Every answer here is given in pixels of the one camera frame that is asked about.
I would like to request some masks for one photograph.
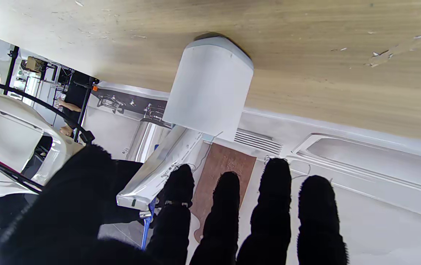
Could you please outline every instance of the vent slats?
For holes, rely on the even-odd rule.
[[[274,142],[270,139],[250,134],[247,131],[241,131],[240,129],[237,130],[234,140],[237,143],[251,146],[276,156],[280,155],[282,151],[282,144]]]

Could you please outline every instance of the wooden table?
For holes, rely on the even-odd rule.
[[[254,62],[246,106],[421,139],[421,0],[0,0],[0,39],[101,80],[170,91],[220,32]]]

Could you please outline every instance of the black wire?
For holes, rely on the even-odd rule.
[[[7,176],[9,179],[19,183],[21,186],[23,186],[24,188],[27,188],[29,191],[32,191],[34,193],[39,194],[42,191],[43,186],[22,176],[20,173],[17,173],[3,165],[0,165],[0,172],[3,173],[5,176]],[[35,186],[36,188],[38,188],[38,190],[36,190],[35,188],[33,188],[32,186],[24,183],[27,182],[33,186]]]

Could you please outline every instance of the black metal pole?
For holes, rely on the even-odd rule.
[[[7,71],[6,83],[5,86],[9,87],[11,84],[11,78],[14,72],[14,65],[16,64],[17,55],[19,54],[19,47],[14,46],[14,49],[8,54],[11,57],[11,64],[9,65],[9,70]],[[3,95],[7,95],[7,90],[4,90]]]
[[[86,88],[86,95],[85,95],[85,98],[83,99],[81,112],[79,113],[79,119],[78,119],[79,125],[81,125],[81,123],[83,122],[83,117],[85,116],[86,107],[88,106],[89,95],[91,95],[91,87]],[[79,136],[79,130],[77,129],[75,133],[75,137],[73,138],[75,142],[78,142],[78,136]]]

